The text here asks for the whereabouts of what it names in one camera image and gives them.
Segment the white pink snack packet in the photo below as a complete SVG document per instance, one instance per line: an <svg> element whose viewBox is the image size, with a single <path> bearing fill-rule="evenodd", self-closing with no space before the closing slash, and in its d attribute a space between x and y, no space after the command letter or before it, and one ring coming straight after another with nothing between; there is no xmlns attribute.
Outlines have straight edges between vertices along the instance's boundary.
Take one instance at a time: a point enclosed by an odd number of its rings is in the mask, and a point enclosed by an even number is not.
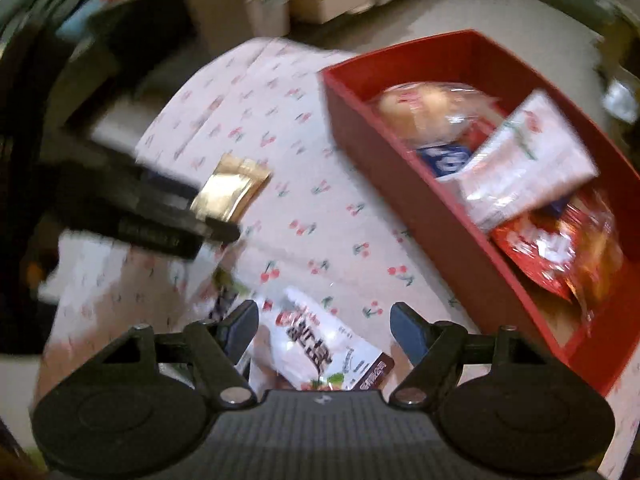
<svg viewBox="0 0 640 480"><path fill-rule="evenodd" d="M256 296L258 330L248 347L250 378L282 377L299 391L367 391L393 371L391 356L332 311L289 287L279 300Z"/></svg>

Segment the gold foil snack packet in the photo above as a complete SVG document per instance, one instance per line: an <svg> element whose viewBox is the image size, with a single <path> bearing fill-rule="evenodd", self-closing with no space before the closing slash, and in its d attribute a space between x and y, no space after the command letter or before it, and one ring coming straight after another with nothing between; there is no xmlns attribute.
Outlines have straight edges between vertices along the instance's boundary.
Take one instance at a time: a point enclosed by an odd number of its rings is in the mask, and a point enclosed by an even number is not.
<svg viewBox="0 0 640 480"><path fill-rule="evenodd" d="M224 154L190 206L199 219L238 222L271 178L271 171L248 158Z"/></svg>

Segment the white long snack packet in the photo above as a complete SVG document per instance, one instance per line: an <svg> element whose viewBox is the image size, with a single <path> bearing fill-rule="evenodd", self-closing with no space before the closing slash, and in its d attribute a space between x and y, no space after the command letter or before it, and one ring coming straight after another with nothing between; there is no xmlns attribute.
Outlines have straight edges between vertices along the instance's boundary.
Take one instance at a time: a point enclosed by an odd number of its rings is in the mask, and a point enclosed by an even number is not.
<svg viewBox="0 0 640 480"><path fill-rule="evenodd" d="M466 214L483 232L577 190L599 169L559 107L540 89L454 174Z"/></svg>

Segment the bread bun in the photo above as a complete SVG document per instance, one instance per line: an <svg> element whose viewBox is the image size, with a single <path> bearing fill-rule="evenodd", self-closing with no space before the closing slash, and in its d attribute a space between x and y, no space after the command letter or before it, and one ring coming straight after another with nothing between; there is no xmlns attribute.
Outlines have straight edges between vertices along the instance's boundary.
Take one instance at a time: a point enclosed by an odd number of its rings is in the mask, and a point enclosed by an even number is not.
<svg viewBox="0 0 640 480"><path fill-rule="evenodd" d="M495 98L450 82L398 84L373 98L371 106L409 148L457 143L474 151L504 121Z"/></svg>

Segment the blue foil snack packet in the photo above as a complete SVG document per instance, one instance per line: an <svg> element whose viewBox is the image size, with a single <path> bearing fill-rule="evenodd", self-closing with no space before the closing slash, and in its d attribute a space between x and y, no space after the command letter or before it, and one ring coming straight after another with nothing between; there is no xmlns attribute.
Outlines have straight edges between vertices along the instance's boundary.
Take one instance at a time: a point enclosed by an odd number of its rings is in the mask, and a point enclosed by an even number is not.
<svg viewBox="0 0 640 480"><path fill-rule="evenodd" d="M472 156L466 146L457 143L424 146L418 148L416 154L436 178L459 171Z"/></svg>

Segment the cherry print tablecloth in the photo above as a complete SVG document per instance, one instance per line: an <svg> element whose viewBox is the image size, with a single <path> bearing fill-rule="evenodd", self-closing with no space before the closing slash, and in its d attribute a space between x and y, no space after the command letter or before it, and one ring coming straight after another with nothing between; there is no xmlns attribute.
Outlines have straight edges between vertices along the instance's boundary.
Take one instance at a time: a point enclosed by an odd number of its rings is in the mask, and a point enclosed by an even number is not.
<svg viewBox="0 0 640 480"><path fill-rule="evenodd" d="M424 412L387 396L410 363L390 332L402 301L429 321L481 332L381 194L337 146L322 70L350 60L283 39L247 41L196 73L141 139L142 162L204 181L224 154L272 173L225 252L192 263L90 243L62 300L32 412L36 442L58 479L501 479L548 477L550 460L604 437L590 479L620 478L639 426L639 344L610 392L563 361L613 417L593 424L574 393L564 436L548 392L454 389L459 456ZM392 357L367 391L273 390L246 410L221 411L204 392L160 371L155 333L178 335L213 307L225 268L261 297L294 287Z"/></svg>

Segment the red chip bag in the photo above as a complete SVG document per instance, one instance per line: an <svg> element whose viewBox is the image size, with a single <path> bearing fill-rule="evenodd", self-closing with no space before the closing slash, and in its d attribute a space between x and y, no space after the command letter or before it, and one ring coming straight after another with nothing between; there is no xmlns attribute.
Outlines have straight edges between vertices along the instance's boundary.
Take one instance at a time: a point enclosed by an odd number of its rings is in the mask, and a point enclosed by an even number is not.
<svg viewBox="0 0 640 480"><path fill-rule="evenodd" d="M587 325L624 263L608 198L591 186L503 222L490 238L526 278L578 304Z"/></svg>

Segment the red cardboard box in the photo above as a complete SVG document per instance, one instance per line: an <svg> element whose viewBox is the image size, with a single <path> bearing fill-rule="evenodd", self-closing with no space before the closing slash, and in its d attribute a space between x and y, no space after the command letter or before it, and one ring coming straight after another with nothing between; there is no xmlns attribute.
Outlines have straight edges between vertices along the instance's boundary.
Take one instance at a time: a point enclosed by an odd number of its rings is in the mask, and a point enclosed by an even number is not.
<svg viewBox="0 0 640 480"><path fill-rule="evenodd" d="M639 176L608 136L540 73L472 29L356 56L322 70L321 80L337 146L405 223L477 327L491 333L514 325L591 387L610 392L639 343ZM592 323L567 344L556 341L524 284L454 194L372 110L380 92L416 80L469 84L508 113L530 92L544 90L593 156L615 214L624 264Z"/></svg>

